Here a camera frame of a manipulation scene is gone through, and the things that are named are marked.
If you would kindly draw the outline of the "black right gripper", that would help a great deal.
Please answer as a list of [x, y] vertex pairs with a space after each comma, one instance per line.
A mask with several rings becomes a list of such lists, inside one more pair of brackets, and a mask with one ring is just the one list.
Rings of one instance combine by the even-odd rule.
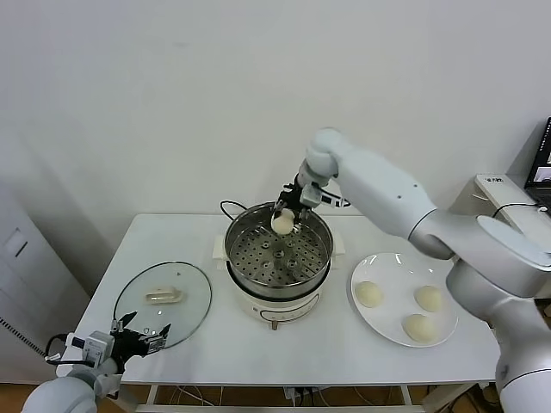
[[285, 217], [285, 208], [298, 211], [295, 214], [295, 231], [302, 230], [305, 221], [309, 215], [309, 208], [303, 204], [300, 200], [302, 194], [302, 187], [296, 182], [288, 183], [283, 186], [283, 190], [280, 192], [277, 202], [274, 205], [274, 219]]

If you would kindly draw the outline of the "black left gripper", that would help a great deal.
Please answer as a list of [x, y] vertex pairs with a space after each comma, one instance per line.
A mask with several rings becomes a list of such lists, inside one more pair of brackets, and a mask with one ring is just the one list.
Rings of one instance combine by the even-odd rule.
[[111, 357], [115, 360], [129, 360], [133, 356], [145, 357], [165, 348], [171, 324], [165, 325], [158, 333], [145, 336], [137, 331], [125, 329], [137, 315], [129, 312], [119, 319], [114, 318], [110, 335], [114, 338]]

